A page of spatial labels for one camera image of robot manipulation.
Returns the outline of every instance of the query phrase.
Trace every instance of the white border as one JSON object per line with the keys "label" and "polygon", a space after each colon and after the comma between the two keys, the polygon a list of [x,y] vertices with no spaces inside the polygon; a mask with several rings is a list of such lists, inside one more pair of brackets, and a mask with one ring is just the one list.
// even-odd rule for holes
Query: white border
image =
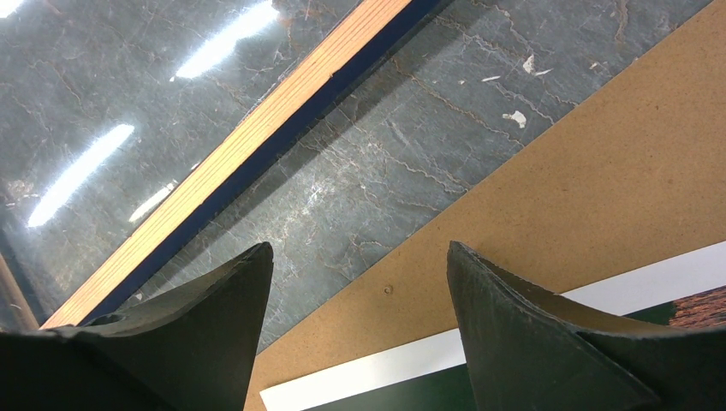
{"label": "white border", "polygon": [[[726,241],[562,294],[615,315],[726,285]],[[459,330],[387,349],[260,391],[268,411],[302,411],[464,364]]]}

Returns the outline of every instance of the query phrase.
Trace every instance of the wooden edge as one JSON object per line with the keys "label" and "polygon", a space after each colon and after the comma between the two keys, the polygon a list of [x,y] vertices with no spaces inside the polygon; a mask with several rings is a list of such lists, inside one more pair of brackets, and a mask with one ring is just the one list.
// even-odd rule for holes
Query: wooden edge
{"label": "wooden edge", "polygon": [[79,324],[412,0],[364,0],[207,157],[41,328]]}
{"label": "wooden edge", "polygon": [[9,302],[13,315],[23,327],[29,330],[38,328],[38,320],[35,319],[33,310],[30,309],[30,305],[2,254],[0,254],[0,295]]}

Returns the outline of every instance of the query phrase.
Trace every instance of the white debris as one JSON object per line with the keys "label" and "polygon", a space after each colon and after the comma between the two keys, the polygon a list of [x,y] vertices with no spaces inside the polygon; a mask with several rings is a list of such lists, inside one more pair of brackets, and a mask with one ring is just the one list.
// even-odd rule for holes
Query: white debris
{"label": "white debris", "polygon": [[520,128],[524,128],[527,125],[527,118],[524,117],[523,114],[521,114],[518,110],[515,110],[512,114],[504,113],[502,114],[502,118],[506,120],[514,120],[517,122],[517,124],[520,125]]}
{"label": "white debris", "polygon": [[522,64],[522,68],[524,69],[524,71],[528,72],[531,75],[543,75],[543,74],[547,74],[550,71],[552,71],[551,68],[548,68],[543,71],[535,71],[533,54],[530,57],[528,57],[527,60],[525,60],[525,62]]}
{"label": "white debris", "polygon": [[534,55],[532,54],[527,60],[525,60],[524,64],[522,64],[522,68],[524,71],[531,74],[534,72]]}

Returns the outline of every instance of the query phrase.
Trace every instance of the brown cardboard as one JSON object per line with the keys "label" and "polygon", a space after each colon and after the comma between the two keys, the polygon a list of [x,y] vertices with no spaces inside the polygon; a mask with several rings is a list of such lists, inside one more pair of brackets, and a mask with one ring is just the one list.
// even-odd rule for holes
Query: brown cardboard
{"label": "brown cardboard", "polygon": [[455,328],[449,241],[564,292],[726,240],[725,21],[715,0],[258,355],[247,409]]}

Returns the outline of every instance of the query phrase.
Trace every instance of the gray marble floor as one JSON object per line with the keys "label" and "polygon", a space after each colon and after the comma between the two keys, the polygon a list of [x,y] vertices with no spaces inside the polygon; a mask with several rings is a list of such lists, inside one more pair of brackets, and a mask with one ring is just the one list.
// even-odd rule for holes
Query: gray marble floor
{"label": "gray marble floor", "polygon": [[707,3],[455,0],[128,304],[270,241],[266,347]]}
{"label": "gray marble floor", "polygon": [[359,2],[0,3],[0,254],[39,322]]}

